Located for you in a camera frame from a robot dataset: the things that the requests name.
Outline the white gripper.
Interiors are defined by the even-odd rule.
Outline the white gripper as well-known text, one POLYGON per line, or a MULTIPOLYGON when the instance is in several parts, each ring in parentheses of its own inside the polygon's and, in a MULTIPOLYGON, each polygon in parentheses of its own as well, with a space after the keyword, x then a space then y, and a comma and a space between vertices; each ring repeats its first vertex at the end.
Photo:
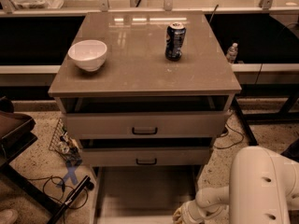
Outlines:
POLYGON ((195 201, 188 201, 173 214, 173 224, 200 224, 203 219, 195 201))

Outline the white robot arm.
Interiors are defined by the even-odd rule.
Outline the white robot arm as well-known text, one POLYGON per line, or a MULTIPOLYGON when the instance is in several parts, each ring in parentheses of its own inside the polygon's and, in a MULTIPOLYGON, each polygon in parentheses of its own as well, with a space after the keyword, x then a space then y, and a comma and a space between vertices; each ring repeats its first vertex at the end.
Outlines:
POLYGON ((229 215, 230 224, 291 224, 299 209, 299 162, 263 147, 240 149, 229 184, 197 191, 173 215, 174 224, 202 224, 229 215))

